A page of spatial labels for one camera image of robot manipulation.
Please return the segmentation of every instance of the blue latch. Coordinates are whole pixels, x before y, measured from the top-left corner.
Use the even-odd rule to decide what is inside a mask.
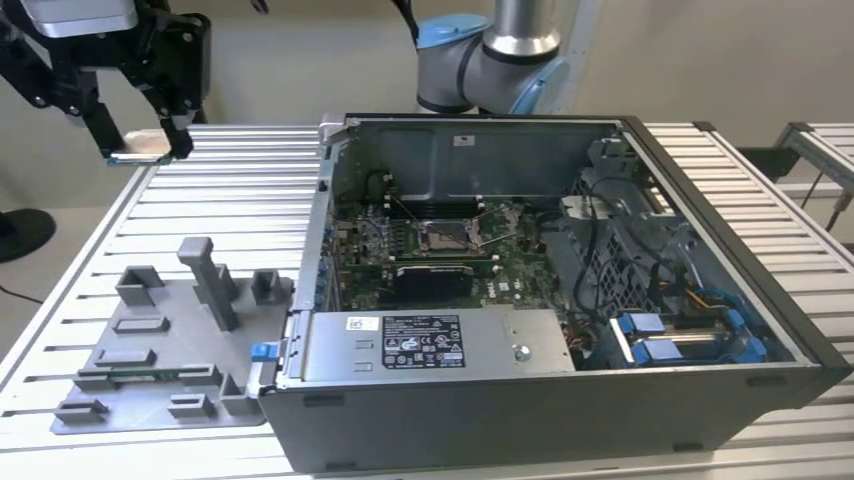
[[[252,362],[275,362],[279,359],[279,345],[275,343],[256,343],[250,349]]]
[[[682,352],[671,339],[650,339],[635,343],[631,354],[639,366],[669,364],[682,360]]]
[[[651,335],[665,333],[667,328],[658,313],[624,313],[618,319],[620,331],[628,335],[638,333]]]

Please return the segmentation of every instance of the cable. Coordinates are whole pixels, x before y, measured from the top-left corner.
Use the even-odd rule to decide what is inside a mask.
[[[827,230],[827,232],[830,232],[830,230],[833,229],[833,226],[837,224],[837,220],[839,219],[841,213],[842,213],[842,210],[833,211],[833,215],[830,216],[830,221],[827,222],[827,226],[825,227],[825,230]]]
[[[270,13],[270,6],[267,6],[267,0],[250,0],[252,4],[252,8],[262,15],[267,15]]]
[[[411,0],[391,0],[391,3],[398,7],[398,11],[400,12],[400,16],[403,17],[403,21],[406,22],[406,26],[410,27],[410,36],[412,37],[412,44],[415,48],[418,48],[418,21],[415,20],[415,15],[412,13],[412,1]]]
[[[813,192],[815,191],[815,187],[818,186],[818,182],[822,180],[822,177],[825,176],[825,174],[822,172],[818,172],[818,176],[815,177],[815,181],[813,182],[813,185],[810,186],[810,189],[806,191],[806,196],[803,197],[803,202],[801,202],[801,209],[803,210],[803,207],[806,207],[806,202],[810,201],[810,198],[813,197]]]
[[[28,300],[28,301],[31,301],[32,303],[37,303],[39,305],[41,305],[41,304],[44,303],[44,302],[43,302],[41,300],[39,300],[37,298],[28,297],[28,296],[27,296],[27,295],[24,295],[24,294],[20,294],[20,293],[13,292],[12,290],[8,290],[3,285],[0,285],[0,292],[5,293],[7,295],[11,295],[11,296],[13,296],[13,297],[17,297],[17,298],[20,298],[21,300]]]
[[[694,299],[701,307],[711,308],[711,306],[703,301],[702,298],[699,298],[699,296],[697,296],[697,294],[689,288],[685,289],[685,293],[687,293],[689,297]]]
[[[582,260],[582,271],[578,273],[578,277],[575,278],[575,285],[572,285],[572,300],[575,301],[578,307],[582,309],[582,312],[584,312],[594,321],[603,321],[599,317],[599,312],[596,312],[595,310],[596,306],[594,305],[592,309],[588,308],[582,303],[580,299],[582,283],[584,281],[584,278],[587,277],[587,270],[590,269],[590,264],[592,263],[592,254],[596,249],[596,237],[599,236],[599,217],[596,216],[596,208],[592,204],[592,198],[590,197],[590,194],[587,195],[587,200],[590,202],[590,240],[587,242],[587,251],[584,252],[584,258]]]

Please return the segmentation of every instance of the black cable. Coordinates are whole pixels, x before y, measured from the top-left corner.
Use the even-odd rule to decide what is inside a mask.
[[[590,270],[590,264],[592,263],[592,254],[596,250],[596,237],[599,236],[599,217],[596,215],[596,208],[592,205],[592,198],[590,194],[587,195],[587,200],[590,202],[590,240],[587,241],[587,251],[584,252],[584,258],[582,260],[582,271],[578,273],[575,285],[572,285],[572,300],[591,320],[602,321],[599,312],[595,310],[595,305],[594,308],[587,307],[587,305],[582,303],[580,299],[582,283],[587,277],[587,270]]]
[[[27,295],[24,295],[24,294],[20,294],[20,293],[13,292],[12,290],[7,289],[3,285],[0,285],[0,292],[5,293],[7,295],[11,295],[11,296],[13,296],[13,297],[17,297],[17,298],[20,298],[21,300],[28,300],[28,301],[31,301],[32,303],[37,303],[39,305],[41,305],[41,304],[44,303],[44,302],[43,302],[41,300],[39,300],[37,298],[32,298],[32,297],[28,297],[28,296],[27,296]]]
[[[598,239],[596,237],[598,237],[598,230],[599,230],[598,227],[596,227],[596,223],[599,221],[599,217],[598,217],[598,214],[596,214],[596,209],[595,209],[594,204],[592,204],[594,197],[598,198],[599,200],[602,200],[608,205],[608,208],[611,208],[611,210],[614,210],[614,211],[618,210],[616,205],[614,204],[614,202],[611,202],[607,198],[604,198],[602,195],[599,195],[599,194],[596,194],[594,192],[595,188],[604,181],[626,182],[626,183],[630,183],[632,186],[636,186],[636,183],[632,180],[630,180],[628,178],[623,178],[623,177],[602,177],[587,188],[587,195],[586,196],[587,196],[587,203],[590,204],[590,220],[591,220],[591,228],[592,228],[592,230],[590,232],[590,241],[587,243],[587,251],[584,252],[584,258],[582,260],[582,271],[578,274],[578,277],[575,279],[575,285],[572,286],[572,299],[575,300],[575,303],[576,303],[578,307],[587,314],[587,316],[590,316],[590,318],[592,320],[599,321],[599,322],[602,322],[603,319],[600,318],[599,312],[596,311],[598,305],[594,305],[594,307],[590,308],[582,303],[582,301],[580,301],[580,287],[582,287],[583,280],[587,277],[587,271],[590,270],[590,264],[592,263],[592,255],[594,255],[595,248],[596,248],[596,239]],[[667,261],[667,260],[665,260],[662,258],[662,256],[658,254],[655,249],[653,249],[653,247],[650,247],[640,240],[638,234],[630,228],[628,224],[626,224],[626,233],[628,234],[628,237],[631,238],[631,240],[638,244],[638,246],[640,247],[643,252],[657,261],[658,264],[665,265],[666,263],[670,263],[670,261]]]
[[[803,207],[806,207],[806,202],[809,202],[810,198],[813,197],[813,192],[815,191],[815,186],[818,185],[818,182],[821,181],[823,176],[825,176],[825,174],[822,172],[818,172],[818,176],[815,177],[815,181],[813,182],[813,186],[810,187],[810,189],[806,192],[806,197],[803,197],[803,202],[801,202],[801,209],[802,210],[803,210]]]
[[[400,16],[403,17],[403,21],[406,22],[407,27],[410,27],[410,36],[412,37],[412,44],[415,48],[418,48],[418,21],[415,20],[415,15],[412,13],[412,2],[411,0],[391,0],[391,3],[398,7],[398,11],[400,12]]]
[[[837,220],[839,219],[841,213],[842,213],[842,210],[833,211],[833,215],[830,216],[830,221],[827,222],[827,226],[825,227],[825,230],[827,230],[827,232],[830,232],[830,230],[833,229],[833,226],[837,224]]]
[[[250,0],[252,4],[252,8],[262,15],[267,15],[270,13],[270,6],[267,5],[267,0]]]

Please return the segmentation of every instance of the metal panel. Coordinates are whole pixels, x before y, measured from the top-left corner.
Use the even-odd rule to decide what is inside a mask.
[[[697,184],[777,279],[809,310],[825,335],[854,357],[854,274],[838,245],[797,215],[747,162],[690,123],[651,124],[690,175],[702,170],[742,172],[739,180]],[[851,129],[854,125],[837,124]],[[316,172],[316,133],[302,127],[205,126],[193,129],[204,144],[172,171],[140,171],[75,260],[11,356],[0,366],[0,463],[32,478],[115,476],[109,465],[133,465],[148,478],[274,478],[294,474],[268,426],[55,436],[48,409],[67,394],[67,378],[83,365],[117,303],[112,286],[120,265],[152,261],[164,278],[189,278],[168,253],[183,235],[211,234],[223,259],[251,268],[276,264],[296,276],[306,213]],[[671,138],[701,138],[709,146]],[[300,165],[292,170],[287,166]],[[819,273],[803,270],[821,268]],[[250,274],[234,269],[235,277]],[[420,472],[427,480],[472,478],[777,479],[843,478],[854,471],[853,379],[801,410],[771,412],[714,454],[653,457]],[[140,458],[168,459],[143,461]],[[395,474],[394,478],[414,478]]]

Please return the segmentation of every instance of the warning label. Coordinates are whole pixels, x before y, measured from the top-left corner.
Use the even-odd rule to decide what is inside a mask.
[[[456,315],[383,317],[386,368],[466,366],[463,331]]]

